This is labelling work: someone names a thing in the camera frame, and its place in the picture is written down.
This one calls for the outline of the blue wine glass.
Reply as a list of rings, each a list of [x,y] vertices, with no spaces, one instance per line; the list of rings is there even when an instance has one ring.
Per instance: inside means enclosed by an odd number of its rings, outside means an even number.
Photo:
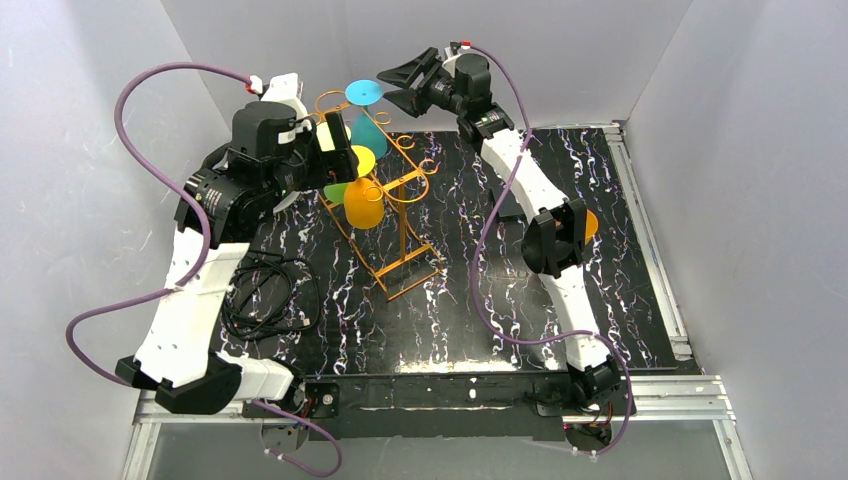
[[[377,159],[381,159],[387,153],[388,144],[385,135],[372,119],[369,107],[376,104],[382,97],[382,87],[369,79],[356,80],[345,89],[346,100],[361,108],[351,127],[351,143],[354,146],[368,148]]]

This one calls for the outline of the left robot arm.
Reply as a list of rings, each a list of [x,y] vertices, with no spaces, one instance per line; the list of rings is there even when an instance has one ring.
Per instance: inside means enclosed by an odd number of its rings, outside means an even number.
[[[137,352],[116,375],[174,414],[215,414],[234,401],[280,401],[298,379],[280,360],[210,346],[237,267],[259,226],[292,193],[348,182],[358,159],[343,116],[322,121],[278,102],[238,110],[232,138],[185,182],[166,295]]]

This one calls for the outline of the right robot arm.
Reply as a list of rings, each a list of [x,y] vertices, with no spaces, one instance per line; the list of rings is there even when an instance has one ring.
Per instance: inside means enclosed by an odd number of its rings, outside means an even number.
[[[578,408],[603,406],[620,392],[625,364],[600,333],[586,292],[585,250],[598,221],[582,199],[567,199],[543,173],[528,148],[532,130],[519,132],[494,101],[491,68],[500,64],[480,46],[453,42],[444,53],[430,47],[377,78],[392,87],[385,99],[412,117],[433,106],[454,114],[460,137],[503,180],[492,212],[513,196],[529,222],[521,254],[545,287],[563,330],[550,339],[566,348],[570,380],[562,397]]]

